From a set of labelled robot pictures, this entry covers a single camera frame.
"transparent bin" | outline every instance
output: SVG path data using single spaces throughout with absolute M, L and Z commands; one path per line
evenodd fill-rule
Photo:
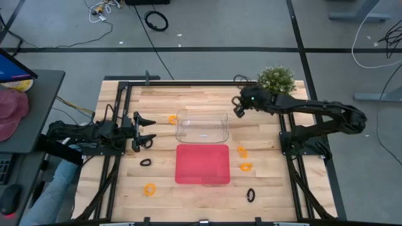
M 220 143 L 229 138 L 226 111 L 194 112 L 179 110 L 176 121 L 176 139 L 183 143 Z

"computer mouse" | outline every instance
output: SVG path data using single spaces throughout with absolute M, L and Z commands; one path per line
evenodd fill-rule
M 21 185 L 8 186 L 0 197 L 0 212 L 3 215 L 10 215 L 18 208 Z

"black rubber band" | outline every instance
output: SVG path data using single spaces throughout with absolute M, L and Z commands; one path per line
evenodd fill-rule
M 256 198 L 256 193 L 252 188 L 250 188 L 249 191 L 247 191 L 247 201 L 253 202 L 255 198 Z
M 152 147 L 152 144 L 153 144 L 153 140 L 149 140 L 149 141 L 146 141 L 145 142 L 145 144 L 144 144 L 144 148 L 145 149 L 148 149 L 148 148 L 150 148 L 150 147 Z
M 141 166 L 151 166 L 151 160 L 150 159 L 144 159 L 144 160 L 142 160 L 139 164 L 141 165 Z
M 164 28 L 158 28 L 157 26 L 154 26 L 152 23 L 148 22 L 148 17 L 151 16 L 152 14 L 157 14 L 158 16 L 160 16 L 165 21 L 166 25 L 165 25 Z M 166 18 L 166 16 L 161 14 L 158 11 L 148 11 L 145 14 L 145 23 L 149 28 L 151 28 L 154 31 L 164 31 L 164 30 L 168 29 L 168 27 L 169 27 L 169 22 L 168 22 L 168 19 Z

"potted plant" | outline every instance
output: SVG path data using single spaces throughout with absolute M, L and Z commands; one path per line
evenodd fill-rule
M 265 70 L 258 74 L 258 84 L 267 91 L 290 95 L 296 90 L 293 75 L 291 68 L 265 67 Z

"orange rubber band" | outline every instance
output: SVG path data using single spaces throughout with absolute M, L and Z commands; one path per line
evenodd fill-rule
M 145 196 L 151 196 L 155 193 L 155 190 L 156 190 L 156 187 L 154 184 L 152 184 L 152 183 L 147 184 L 147 185 L 145 185 L 145 188 L 144 188 L 144 194 L 145 194 Z
M 176 116 L 169 116 L 169 123 L 172 125 L 176 125 Z
M 251 163 L 243 163 L 242 165 L 240 165 L 240 169 L 243 171 L 249 171 L 253 168 L 253 164 Z
M 241 146 L 238 147 L 237 152 L 239 152 L 240 157 L 242 157 L 242 158 L 247 158 L 247 156 L 248 156 L 248 152 L 247 152 L 247 150 L 244 149 L 244 147 L 241 147 Z

